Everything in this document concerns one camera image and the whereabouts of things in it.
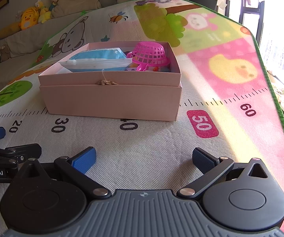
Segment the blue white wipes packet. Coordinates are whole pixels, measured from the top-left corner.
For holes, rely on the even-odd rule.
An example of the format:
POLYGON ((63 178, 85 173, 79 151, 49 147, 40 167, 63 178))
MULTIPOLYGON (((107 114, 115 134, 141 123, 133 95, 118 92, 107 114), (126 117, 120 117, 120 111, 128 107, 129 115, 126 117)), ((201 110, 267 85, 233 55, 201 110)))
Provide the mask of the blue white wipes packet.
POLYGON ((61 66, 71 72, 123 71, 132 63, 120 48, 104 48, 81 51, 61 66))

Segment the pink plastic strainer scoop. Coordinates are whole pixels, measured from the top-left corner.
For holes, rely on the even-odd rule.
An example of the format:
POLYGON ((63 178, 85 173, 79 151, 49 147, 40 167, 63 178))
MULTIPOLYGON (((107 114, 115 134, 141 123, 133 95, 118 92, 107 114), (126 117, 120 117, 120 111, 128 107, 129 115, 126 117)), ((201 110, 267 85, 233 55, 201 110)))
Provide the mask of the pink plastic strainer scoop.
POLYGON ((126 55, 136 64, 137 71, 146 71, 149 67, 169 67, 170 60, 166 56, 163 45, 157 42, 141 41, 126 55))

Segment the colourful cartoon play mat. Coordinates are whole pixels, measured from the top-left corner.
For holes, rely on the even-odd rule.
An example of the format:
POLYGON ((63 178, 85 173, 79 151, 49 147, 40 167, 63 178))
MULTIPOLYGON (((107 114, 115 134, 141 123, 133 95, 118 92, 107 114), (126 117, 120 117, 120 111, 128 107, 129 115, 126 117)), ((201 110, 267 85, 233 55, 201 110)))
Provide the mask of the colourful cartoon play mat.
POLYGON ((86 13, 60 50, 116 41, 171 45, 182 84, 175 121, 51 114, 38 77, 55 61, 45 61, 0 91, 0 148, 38 143, 49 162, 93 146, 89 175, 111 190, 177 190, 200 176, 190 159, 201 147, 236 162, 262 159, 284 191, 284 116, 247 28, 189 1, 136 0, 86 13))

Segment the beige sofa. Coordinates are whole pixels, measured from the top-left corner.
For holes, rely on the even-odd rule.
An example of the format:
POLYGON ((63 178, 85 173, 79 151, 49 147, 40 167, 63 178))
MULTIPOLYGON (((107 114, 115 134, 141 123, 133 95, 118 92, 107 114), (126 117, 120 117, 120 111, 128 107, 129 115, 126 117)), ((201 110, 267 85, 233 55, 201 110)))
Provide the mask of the beige sofa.
POLYGON ((0 91, 38 64, 64 57, 62 42, 86 13, 53 18, 0 40, 0 91))

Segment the pink cardboard box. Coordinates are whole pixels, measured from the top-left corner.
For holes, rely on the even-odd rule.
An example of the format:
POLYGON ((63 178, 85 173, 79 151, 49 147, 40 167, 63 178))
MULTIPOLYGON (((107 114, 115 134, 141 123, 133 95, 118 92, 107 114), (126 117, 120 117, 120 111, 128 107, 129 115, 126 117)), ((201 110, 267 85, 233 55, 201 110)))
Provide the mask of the pink cardboard box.
POLYGON ((162 45, 170 72, 103 71, 65 73, 61 65, 81 51, 119 47, 136 41, 87 43, 39 75, 48 112, 56 115, 175 121, 182 94, 181 71, 168 42, 162 45))

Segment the yellow tiger plush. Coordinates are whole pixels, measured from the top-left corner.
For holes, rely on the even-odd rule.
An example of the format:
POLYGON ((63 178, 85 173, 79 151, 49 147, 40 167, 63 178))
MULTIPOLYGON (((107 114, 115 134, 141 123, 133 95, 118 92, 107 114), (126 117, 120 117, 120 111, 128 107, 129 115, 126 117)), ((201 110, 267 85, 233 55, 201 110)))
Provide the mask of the yellow tiger plush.
POLYGON ((38 18, 39 12, 36 7, 27 8, 22 14, 19 27, 21 28, 21 30, 28 29, 38 23, 38 18))

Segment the small yellow duck plush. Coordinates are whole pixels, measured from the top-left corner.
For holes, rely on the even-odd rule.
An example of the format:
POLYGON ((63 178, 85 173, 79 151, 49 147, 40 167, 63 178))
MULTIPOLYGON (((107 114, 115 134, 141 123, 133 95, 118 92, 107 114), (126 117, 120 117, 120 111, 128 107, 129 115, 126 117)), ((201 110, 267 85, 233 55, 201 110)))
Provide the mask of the small yellow duck plush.
POLYGON ((35 3, 35 8, 39 12, 38 23, 43 24, 44 22, 52 18, 51 11, 44 6, 44 3, 41 0, 37 0, 37 2, 35 3))

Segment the beige folded blanket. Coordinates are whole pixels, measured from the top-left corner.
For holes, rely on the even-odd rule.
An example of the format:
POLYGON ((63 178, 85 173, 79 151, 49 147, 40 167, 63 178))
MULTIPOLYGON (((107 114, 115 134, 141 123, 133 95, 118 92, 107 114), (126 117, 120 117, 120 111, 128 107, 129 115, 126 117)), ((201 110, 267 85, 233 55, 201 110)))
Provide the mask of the beige folded blanket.
POLYGON ((100 8, 101 3, 99 0, 58 0, 56 7, 52 9, 52 18, 100 8))

